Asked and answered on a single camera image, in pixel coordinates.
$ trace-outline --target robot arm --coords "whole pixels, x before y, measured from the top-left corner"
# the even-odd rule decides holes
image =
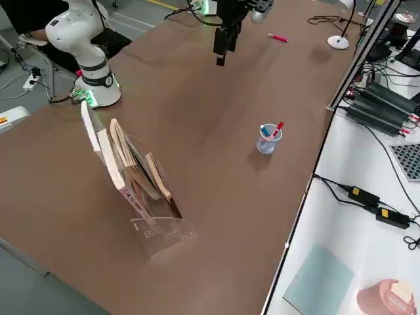
[[[242,21],[249,11],[251,20],[260,24],[273,7],[273,0],[218,0],[217,16],[222,26],[216,29],[213,52],[218,55],[217,65],[224,66],[227,51],[235,51]]]
[[[92,91],[98,106],[112,105],[121,92],[108,66],[104,51],[91,39],[99,35],[108,23],[108,13],[96,0],[65,0],[66,12],[48,23],[45,31],[51,45],[74,56],[82,72],[75,89]]]

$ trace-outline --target pink cup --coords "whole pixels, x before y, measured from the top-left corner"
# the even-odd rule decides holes
[[[416,315],[414,296],[406,303],[391,291],[395,279],[385,279],[357,294],[357,303],[367,315]]]

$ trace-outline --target light blue mat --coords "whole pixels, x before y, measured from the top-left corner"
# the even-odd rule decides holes
[[[315,246],[283,298],[302,315],[336,315],[353,275],[330,251]]]

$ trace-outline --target lamp base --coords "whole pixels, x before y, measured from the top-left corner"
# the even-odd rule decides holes
[[[335,49],[347,49],[350,46],[347,38],[341,37],[340,35],[328,37],[327,43]]]

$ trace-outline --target pink object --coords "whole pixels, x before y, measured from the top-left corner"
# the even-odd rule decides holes
[[[391,291],[392,284],[398,283],[395,279],[385,279],[372,287],[360,290],[357,294],[357,303],[367,315],[416,315],[414,296],[411,294],[409,303],[402,300]]]
[[[268,36],[271,37],[271,38],[277,39],[278,41],[284,41],[285,43],[287,43],[289,41],[285,37],[277,36],[277,35],[274,35],[274,34],[271,34],[271,33],[269,33]]]
[[[279,123],[276,130],[274,130],[273,132],[273,138],[278,134],[278,132],[280,131],[280,129],[283,127],[284,123]]]

